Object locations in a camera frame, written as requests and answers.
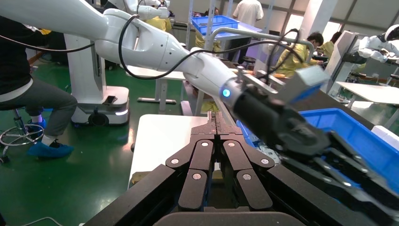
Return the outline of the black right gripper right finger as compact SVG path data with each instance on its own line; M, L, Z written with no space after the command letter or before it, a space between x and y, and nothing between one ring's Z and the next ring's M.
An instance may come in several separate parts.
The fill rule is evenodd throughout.
M309 179L247 145L241 130L216 115L216 131L225 181L231 181L239 205L235 225L247 226L372 226L364 214L353 211L319 189L325 180Z

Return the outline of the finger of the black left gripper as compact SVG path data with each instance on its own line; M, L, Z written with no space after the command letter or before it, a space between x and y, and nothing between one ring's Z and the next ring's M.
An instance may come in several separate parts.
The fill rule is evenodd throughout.
M282 155L282 164L349 209L379 226L399 224L399 194L367 165L342 154L306 161Z
M351 145L334 131L329 131L326 135L331 142L325 152L327 163L380 203L399 202L399 194L389 187L385 178L369 167Z

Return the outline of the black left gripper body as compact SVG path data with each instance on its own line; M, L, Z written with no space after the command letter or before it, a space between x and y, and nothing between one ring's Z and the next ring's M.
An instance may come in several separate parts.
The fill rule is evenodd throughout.
M299 112L255 88L241 92L233 114L268 147L280 146L292 157L314 157L330 147L327 134L312 126Z

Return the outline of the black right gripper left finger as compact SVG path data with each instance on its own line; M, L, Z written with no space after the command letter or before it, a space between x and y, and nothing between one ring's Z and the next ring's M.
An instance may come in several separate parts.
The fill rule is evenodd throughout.
M131 174L147 175L102 211L87 226L152 226L175 206L186 179L205 182L201 170L182 173L173 169L183 163L175 153L189 144L194 127L211 122L207 117L146 114L140 117Z

